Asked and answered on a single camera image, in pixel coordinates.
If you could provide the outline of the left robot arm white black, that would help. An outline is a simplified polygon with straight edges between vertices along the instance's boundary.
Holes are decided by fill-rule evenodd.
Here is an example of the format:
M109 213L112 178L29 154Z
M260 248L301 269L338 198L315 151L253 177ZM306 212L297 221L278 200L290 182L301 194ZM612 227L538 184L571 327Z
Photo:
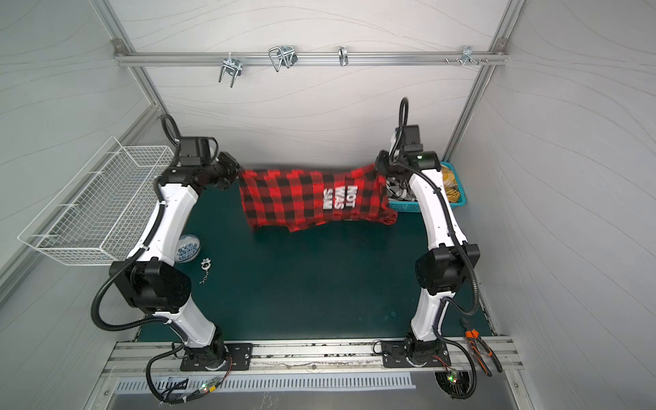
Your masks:
M169 114L161 115L160 121L175 147L174 157L154 180L157 205L145 233L126 260L111 265L109 279L92 301L92 322L104 331L162 323L181 337L185 366L196 371L220 369L229 353L223 335L193 301L191 279L176 268L175 256L179 237L203 191L230 188L241 167L232 155L220 151L215 138L183 136ZM101 302L111 286L145 317L120 325L102 319Z

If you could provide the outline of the red black plaid shirt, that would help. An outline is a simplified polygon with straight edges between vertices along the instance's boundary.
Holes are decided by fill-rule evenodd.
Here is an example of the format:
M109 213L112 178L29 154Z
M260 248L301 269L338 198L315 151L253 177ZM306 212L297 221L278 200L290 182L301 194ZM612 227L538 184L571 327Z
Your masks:
M238 177L242 207L252 230L285 227L299 232L338 221L391 226L387 181L374 165L342 173L302 169L247 170Z

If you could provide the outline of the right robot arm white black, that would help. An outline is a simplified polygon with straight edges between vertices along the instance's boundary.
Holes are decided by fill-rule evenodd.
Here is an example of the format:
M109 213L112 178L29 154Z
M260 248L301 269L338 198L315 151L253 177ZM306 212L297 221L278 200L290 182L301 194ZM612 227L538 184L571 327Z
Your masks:
M449 342L442 335L442 323L449 309L464 316L479 310L474 267L480 250L468 242L457 225L437 153L423 148L418 126L408 124L408 119L409 102L404 97L391 148L379 153L375 169L406 186L415 197L425 224L428 250L415 262L421 292L410 331L403 346L382 353L405 366L426 367L434 360L448 358Z

